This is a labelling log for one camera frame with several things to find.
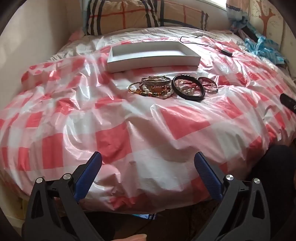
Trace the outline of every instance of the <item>bedspread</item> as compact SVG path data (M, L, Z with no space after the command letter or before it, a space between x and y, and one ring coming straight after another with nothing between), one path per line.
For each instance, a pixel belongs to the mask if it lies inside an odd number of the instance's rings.
M179 41L180 29L176 36L131 32L114 44ZM53 57L62 59L31 66L21 79L23 91L0 111L1 178L19 195L30 195L36 178L72 173L99 151L103 165L81 205L125 213L158 212L208 198L193 164L198 151L224 173L244 178L271 144L294 139L296 116L279 96L296 98L296 86L268 60L243 51L235 38L209 34L215 39L188 41L225 48L233 57L192 44L201 56L198 68L110 74L112 44L106 43L74 57L67 56L68 45ZM142 77L183 73L211 78L218 93L206 93L198 103L175 94L163 100L128 92L128 85Z

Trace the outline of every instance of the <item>bed sheet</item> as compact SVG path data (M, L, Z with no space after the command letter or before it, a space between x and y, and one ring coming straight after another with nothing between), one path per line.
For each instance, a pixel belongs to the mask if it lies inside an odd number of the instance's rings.
M193 164L202 151L224 173L244 178L271 144L289 145L296 116L279 101L296 98L296 86L268 60L244 52L240 38L216 31L190 42L198 68L168 66L109 74L110 46L145 41L179 41L205 32L151 28L100 38L85 36L65 46L52 61L31 66L23 91L0 111L0 174L19 195L34 181L72 173L94 151L103 165L81 206L89 210L153 213L209 197ZM206 76L219 85L201 102L166 100L129 93L148 75Z

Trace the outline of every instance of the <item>silver screw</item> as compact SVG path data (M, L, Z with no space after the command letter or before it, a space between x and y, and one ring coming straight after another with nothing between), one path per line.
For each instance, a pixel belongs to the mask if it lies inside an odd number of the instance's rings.
M234 179L234 177L232 175L228 174L228 175L226 175L226 179L228 181L232 181Z
M71 178L71 174L67 173L67 174L65 174L65 175L63 176L63 178L64 178L65 180L68 180L68 179Z
M256 184L260 184L260 179L255 178L255 179L254 179L254 183L256 183Z
M42 181L43 181L42 177L39 177L39 178L36 179L37 183L41 183Z

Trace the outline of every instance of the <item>black bracelet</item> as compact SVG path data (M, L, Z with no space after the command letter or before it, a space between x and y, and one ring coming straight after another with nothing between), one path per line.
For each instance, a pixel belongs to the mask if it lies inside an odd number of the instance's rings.
M176 80L189 80L193 83L195 83L198 87L200 87L200 90L201 90L201 95L199 96L190 96L190 95L187 95L187 94L184 94L180 91L180 88L178 88L176 86ZM197 80L197 78L194 78L193 76L191 75L186 75L186 74L181 74L181 75L177 75L175 78L173 78L172 80L172 88L174 90L174 92L179 95L180 97L182 97L183 99L186 99L186 100L192 100L192 101L202 101L204 98L205 98L205 88L203 87L202 83Z

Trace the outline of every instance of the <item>person's leg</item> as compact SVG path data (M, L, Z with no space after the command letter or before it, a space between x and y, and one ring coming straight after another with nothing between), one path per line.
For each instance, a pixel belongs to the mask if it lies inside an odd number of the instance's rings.
M261 180L268 202L271 236L274 236L294 208L296 157L288 146L272 146L252 169L247 180Z

